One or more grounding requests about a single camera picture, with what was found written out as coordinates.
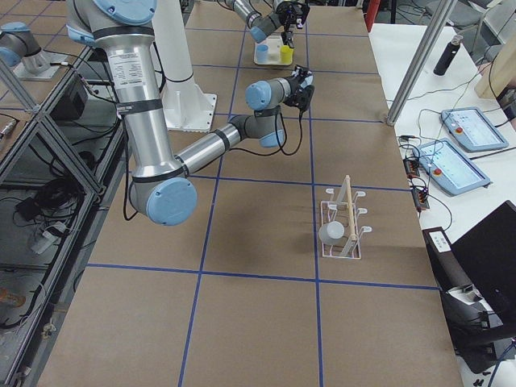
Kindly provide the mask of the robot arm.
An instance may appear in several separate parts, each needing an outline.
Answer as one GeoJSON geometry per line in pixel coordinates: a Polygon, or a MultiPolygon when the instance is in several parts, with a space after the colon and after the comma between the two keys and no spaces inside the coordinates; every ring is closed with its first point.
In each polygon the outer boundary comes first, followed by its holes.
{"type": "Polygon", "coordinates": [[[282,27],[282,42],[289,48],[294,48],[292,26],[302,29],[310,13],[310,5],[306,1],[273,1],[266,15],[259,12],[251,1],[228,0],[223,1],[223,5],[246,23],[256,43],[264,42],[282,27]]]}
{"type": "Polygon", "coordinates": [[[154,223],[184,222],[197,205],[189,175],[245,139],[281,147],[286,135],[281,107],[305,111],[314,93],[313,74],[296,66],[287,77],[246,88],[250,115],[238,115],[178,153],[169,142],[172,118],[198,116],[210,101],[194,83],[185,24],[177,1],[70,1],[69,37],[101,48],[107,56],[116,109],[125,123],[135,168],[131,204],[154,223]]]}

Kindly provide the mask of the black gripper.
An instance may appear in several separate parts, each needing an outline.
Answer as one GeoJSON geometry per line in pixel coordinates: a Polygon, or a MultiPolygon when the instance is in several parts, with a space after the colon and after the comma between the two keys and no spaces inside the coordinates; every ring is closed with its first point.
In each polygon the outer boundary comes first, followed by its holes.
{"type": "Polygon", "coordinates": [[[294,5],[297,3],[307,4],[307,1],[297,0],[277,0],[273,2],[274,14],[278,16],[280,25],[284,31],[281,33],[283,44],[289,48],[294,48],[292,27],[295,26],[294,5]]]}
{"type": "Polygon", "coordinates": [[[296,64],[290,75],[290,89],[292,93],[299,93],[301,91],[314,92],[314,74],[312,71],[304,66],[296,64]]]}

